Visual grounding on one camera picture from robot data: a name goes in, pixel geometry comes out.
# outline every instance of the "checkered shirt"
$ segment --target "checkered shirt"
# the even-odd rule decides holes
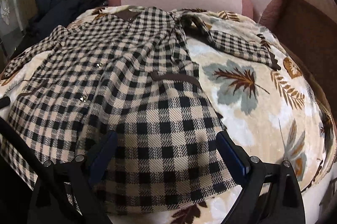
[[[192,12],[147,8],[133,21],[107,14],[58,26],[8,64],[3,79],[52,50],[13,103],[9,124],[40,162],[71,161],[117,132],[117,152],[94,189],[109,213],[180,209],[226,191],[234,182],[215,147],[225,127],[188,80],[199,74],[183,30],[191,22],[215,48],[273,66],[267,48],[209,31]],[[187,80],[165,79],[172,74]],[[1,155],[33,188],[36,174],[5,139]]]

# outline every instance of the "dark clothing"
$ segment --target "dark clothing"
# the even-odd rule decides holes
[[[67,27],[88,9],[98,7],[106,0],[36,0],[38,13],[29,20],[26,35],[11,56],[11,60],[28,47],[48,37],[55,27]]]

